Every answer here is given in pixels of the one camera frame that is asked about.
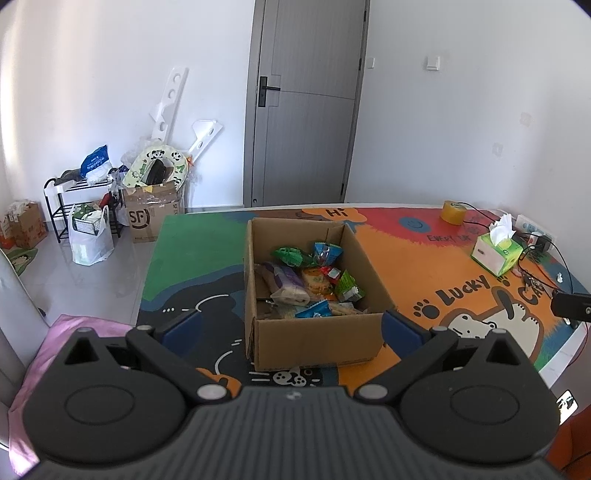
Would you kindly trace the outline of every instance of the white wall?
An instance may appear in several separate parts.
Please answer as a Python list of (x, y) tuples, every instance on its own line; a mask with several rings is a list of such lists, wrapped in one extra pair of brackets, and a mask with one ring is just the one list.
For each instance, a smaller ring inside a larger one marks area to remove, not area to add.
[[(13, 13), (13, 3), (8, 4), (4, 8), (2, 8), (2, 10), (0, 10), (0, 40), (4, 38), (4, 34), (6, 33), (7, 29), (11, 24)], [(10, 181), (8, 180), (8, 176), (6, 173), (6, 168), (4, 165), (4, 155), (2, 153), (2, 142), (0, 141), (0, 218), (4, 214), (6, 214), (8, 205), (10, 205), (13, 201), (14, 197), (12, 196)]]
[(372, 0), (347, 201), (526, 213), (591, 289), (590, 47), (570, 0)]
[(170, 143), (197, 119), (224, 130), (200, 158), (189, 206), (242, 204), (246, 74), (254, 0), (15, 0), (0, 80), (2, 138), (15, 197), (108, 144), (141, 135), (170, 69), (189, 67)]

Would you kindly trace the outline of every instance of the blue snack packet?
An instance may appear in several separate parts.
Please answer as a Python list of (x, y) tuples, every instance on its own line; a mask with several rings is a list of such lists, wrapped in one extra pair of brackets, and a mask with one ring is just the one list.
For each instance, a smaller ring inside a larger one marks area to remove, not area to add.
[(322, 300), (318, 303), (314, 303), (311, 307), (306, 308), (300, 313), (295, 314), (295, 318), (297, 319), (311, 319), (315, 317), (332, 317), (332, 312), (330, 311), (329, 301)]
[(324, 242), (314, 244), (314, 260), (321, 267), (332, 265), (341, 253), (343, 253), (343, 249), (338, 245), (325, 244)]

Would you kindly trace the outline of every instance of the light switch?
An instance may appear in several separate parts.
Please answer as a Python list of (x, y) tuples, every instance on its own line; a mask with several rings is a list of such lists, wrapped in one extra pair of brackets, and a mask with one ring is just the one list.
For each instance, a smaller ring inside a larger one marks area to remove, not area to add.
[(427, 70), (439, 70), (441, 68), (441, 57), (433, 56), (427, 57)]

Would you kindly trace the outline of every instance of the cardboard box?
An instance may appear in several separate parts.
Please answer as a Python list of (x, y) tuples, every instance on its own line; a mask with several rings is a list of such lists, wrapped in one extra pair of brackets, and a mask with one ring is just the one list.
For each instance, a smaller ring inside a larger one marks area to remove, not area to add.
[(523, 253), (523, 247), (520, 244), (512, 238), (509, 240), (506, 248), (501, 248), (502, 242), (495, 247), (489, 233), (481, 235), (472, 250), (472, 258), (494, 276), (500, 277), (513, 268)]
[(124, 190), (134, 243), (154, 242), (167, 215), (184, 213), (182, 194), (172, 182)]
[(47, 229), (41, 217), (38, 203), (30, 202), (27, 210), (18, 215), (16, 222), (9, 219), (14, 242), (20, 248), (33, 248), (47, 236)]
[(8, 215), (0, 218), (0, 247), (10, 250), (14, 247), (14, 235), (12, 234), (12, 227), (8, 220)]
[[(312, 252), (314, 242), (340, 245), (344, 252), (335, 262), (347, 269), (366, 296), (356, 303), (368, 314), (311, 319), (269, 318), (269, 289), (254, 272), (254, 265), (273, 261), (271, 253), (281, 247)], [(343, 365), (374, 358), (382, 344), (382, 314), (393, 305), (386, 288), (372, 268), (348, 225), (339, 222), (255, 218), (248, 222), (245, 252), (246, 354), (257, 371), (292, 367)]]

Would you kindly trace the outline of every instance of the snack package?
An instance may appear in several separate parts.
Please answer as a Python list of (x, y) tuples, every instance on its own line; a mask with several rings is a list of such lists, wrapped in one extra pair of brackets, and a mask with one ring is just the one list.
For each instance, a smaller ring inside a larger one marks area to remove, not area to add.
[(340, 315), (358, 315), (361, 313), (358, 309), (353, 307), (353, 303), (350, 301), (338, 303), (336, 301), (329, 302), (330, 311), (334, 316)]
[(269, 287), (273, 301), (296, 306), (309, 304), (310, 295), (293, 269), (271, 262), (265, 262), (255, 268)]
[(273, 308), (277, 312), (279, 318), (282, 319), (295, 318), (298, 313), (303, 312), (306, 309), (306, 307), (296, 307), (295, 305), (286, 305), (284, 303), (276, 303)]
[(357, 301), (365, 297), (365, 292), (359, 288), (355, 279), (345, 270), (336, 284), (335, 293), (339, 301)]
[(325, 244), (324, 242), (314, 244), (314, 260), (318, 265), (332, 265), (341, 253), (343, 253), (343, 249), (338, 245)]
[(339, 282), (340, 270), (335, 267), (320, 267), (320, 271), (326, 275), (328, 281), (336, 285)]
[(290, 267), (313, 267), (316, 265), (312, 256), (304, 253), (299, 248), (278, 248), (273, 252), (273, 256)]
[(304, 286), (313, 295), (325, 295), (332, 292), (332, 286), (319, 267), (301, 269)]
[(314, 303), (312, 306), (306, 308), (302, 312), (295, 314), (295, 318), (297, 319), (311, 319), (315, 317), (332, 317), (328, 300), (322, 300), (318, 303)]

